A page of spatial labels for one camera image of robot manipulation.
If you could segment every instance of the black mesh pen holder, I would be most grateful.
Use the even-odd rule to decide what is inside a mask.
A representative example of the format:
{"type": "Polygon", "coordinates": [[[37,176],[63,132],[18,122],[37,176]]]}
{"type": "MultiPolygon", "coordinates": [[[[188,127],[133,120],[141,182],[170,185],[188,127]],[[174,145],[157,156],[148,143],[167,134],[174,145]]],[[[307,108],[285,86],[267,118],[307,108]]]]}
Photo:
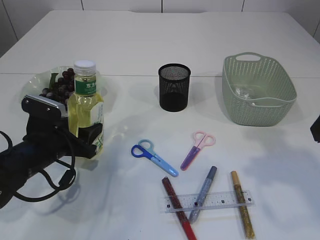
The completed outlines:
{"type": "Polygon", "coordinates": [[[159,69],[160,106],[169,112],[179,112],[188,105],[190,69],[179,63],[166,64],[159,69]]]}

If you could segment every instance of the yellow oil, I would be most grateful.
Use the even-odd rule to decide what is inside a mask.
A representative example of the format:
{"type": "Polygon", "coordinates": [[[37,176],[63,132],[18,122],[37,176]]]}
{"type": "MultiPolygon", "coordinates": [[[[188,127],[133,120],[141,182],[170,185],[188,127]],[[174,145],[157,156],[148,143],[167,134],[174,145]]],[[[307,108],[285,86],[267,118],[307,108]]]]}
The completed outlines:
{"type": "MultiPolygon", "coordinates": [[[[92,83],[96,81],[96,75],[93,76],[79,76],[75,75],[75,81],[92,83]]],[[[76,91],[70,96],[68,106],[68,127],[69,131],[78,137],[79,128],[87,128],[92,126],[91,123],[91,110],[98,103],[103,103],[104,100],[99,93],[92,95],[77,94],[76,91]]],[[[103,151],[103,143],[97,152],[97,155],[91,159],[95,159],[103,151]]]]}

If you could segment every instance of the grapes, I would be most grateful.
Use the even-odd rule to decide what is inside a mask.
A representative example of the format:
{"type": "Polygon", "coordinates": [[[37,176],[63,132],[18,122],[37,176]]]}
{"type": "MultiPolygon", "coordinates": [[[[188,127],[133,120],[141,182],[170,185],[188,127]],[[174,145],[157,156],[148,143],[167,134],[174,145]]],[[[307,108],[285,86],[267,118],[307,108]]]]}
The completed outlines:
{"type": "Polygon", "coordinates": [[[47,93],[49,93],[49,92],[50,92],[50,89],[47,87],[42,90],[43,95],[47,95],[47,93]]]}
{"type": "Polygon", "coordinates": [[[64,83],[65,83],[65,79],[63,77],[59,77],[58,84],[64,84],[64,83]]]}
{"type": "Polygon", "coordinates": [[[48,99],[54,99],[55,95],[53,94],[53,92],[48,92],[45,97],[48,99]]]}
{"type": "Polygon", "coordinates": [[[40,96],[62,103],[67,109],[68,99],[75,91],[75,71],[68,68],[63,71],[62,77],[52,84],[51,88],[44,88],[40,96]]]}
{"type": "Polygon", "coordinates": [[[68,86],[66,84],[64,84],[64,85],[61,85],[61,88],[63,88],[64,90],[67,90],[68,86]]]}
{"type": "Polygon", "coordinates": [[[75,85],[69,84],[68,89],[70,92],[73,92],[75,90],[75,85]]]}
{"type": "Polygon", "coordinates": [[[74,69],[73,69],[73,68],[68,68],[67,73],[68,73],[68,75],[69,75],[70,77],[75,75],[75,72],[74,72],[74,69]]]}
{"type": "Polygon", "coordinates": [[[59,96],[63,96],[65,94],[65,89],[63,87],[59,87],[57,93],[59,96]]]}

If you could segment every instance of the pink scissors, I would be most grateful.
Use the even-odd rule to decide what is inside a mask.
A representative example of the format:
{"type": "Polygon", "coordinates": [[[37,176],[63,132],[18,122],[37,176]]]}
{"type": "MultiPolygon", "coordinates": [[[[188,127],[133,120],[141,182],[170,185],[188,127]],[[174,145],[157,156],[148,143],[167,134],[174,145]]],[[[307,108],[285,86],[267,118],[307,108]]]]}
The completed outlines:
{"type": "Polygon", "coordinates": [[[206,134],[204,131],[196,131],[193,133],[194,146],[181,164],[181,170],[185,171],[190,164],[195,160],[198,153],[203,147],[212,146],[216,143],[216,138],[212,135],[206,134]]]}

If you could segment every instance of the clear plastic ruler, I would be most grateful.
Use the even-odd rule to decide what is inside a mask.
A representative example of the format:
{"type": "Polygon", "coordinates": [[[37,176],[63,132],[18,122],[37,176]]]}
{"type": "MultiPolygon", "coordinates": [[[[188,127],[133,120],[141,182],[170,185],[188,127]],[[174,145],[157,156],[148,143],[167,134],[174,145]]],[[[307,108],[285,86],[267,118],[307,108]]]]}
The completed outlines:
{"type": "Polygon", "coordinates": [[[251,206],[254,204],[249,191],[243,191],[245,203],[238,203],[234,191],[214,192],[206,195],[203,204],[197,202],[199,194],[178,195],[182,208],[174,208],[171,197],[166,196],[160,200],[160,211],[162,213],[174,213],[179,211],[207,210],[207,209],[226,209],[237,208],[240,206],[251,206]]]}

